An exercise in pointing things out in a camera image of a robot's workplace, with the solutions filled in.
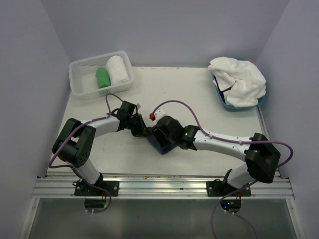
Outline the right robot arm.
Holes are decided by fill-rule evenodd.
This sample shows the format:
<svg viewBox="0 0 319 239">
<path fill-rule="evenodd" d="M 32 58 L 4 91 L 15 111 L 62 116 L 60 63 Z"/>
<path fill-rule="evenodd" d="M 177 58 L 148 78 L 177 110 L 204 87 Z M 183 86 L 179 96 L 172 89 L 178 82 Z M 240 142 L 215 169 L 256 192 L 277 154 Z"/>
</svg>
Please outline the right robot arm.
<svg viewBox="0 0 319 239">
<path fill-rule="evenodd" d="M 219 194 L 234 195 L 254 181 L 272 183 L 281 157 L 273 144 L 260 133 L 253 137 L 212 134 L 199 126 L 182 126 L 170 116 L 158 120 L 152 132 L 162 147 L 172 145 L 184 150 L 212 151 L 243 161 L 243 165 L 228 170 L 222 181 L 214 183 L 213 189 Z"/>
</svg>

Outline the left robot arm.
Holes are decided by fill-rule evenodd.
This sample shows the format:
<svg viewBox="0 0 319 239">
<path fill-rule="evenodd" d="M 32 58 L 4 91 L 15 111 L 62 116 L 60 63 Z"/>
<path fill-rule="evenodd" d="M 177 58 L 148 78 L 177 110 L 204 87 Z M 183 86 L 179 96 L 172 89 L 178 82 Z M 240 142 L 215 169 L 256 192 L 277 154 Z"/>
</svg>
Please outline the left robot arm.
<svg viewBox="0 0 319 239">
<path fill-rule="evenodd" d="M 125 129 L 130 130 L 134 137 L 150 135 L 142 115 L 138 113 L 138 106 L 127 101 L 100 118 L 88 121 L 68 119 L 53 145 L 49 168 L 68 167 L 86 183 L 90 194 L 101 194 L 103 176 L 90 160 L 94 139 Z"/>
</svg>

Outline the dark blue towel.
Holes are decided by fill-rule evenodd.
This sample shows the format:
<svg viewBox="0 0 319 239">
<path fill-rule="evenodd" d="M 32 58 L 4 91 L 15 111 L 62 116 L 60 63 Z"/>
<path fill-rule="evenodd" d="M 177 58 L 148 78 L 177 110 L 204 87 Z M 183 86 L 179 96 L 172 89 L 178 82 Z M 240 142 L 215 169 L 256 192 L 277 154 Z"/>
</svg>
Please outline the dark blue towel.
<svg viewBox="0 0 319 239">
<path fill-rule="evenodd" d="M 167 154 L 177 147 L 158 129 L 151 129 L 151 134 L 148 136 L 149 143 L 161 155 Z"/>
</svg>

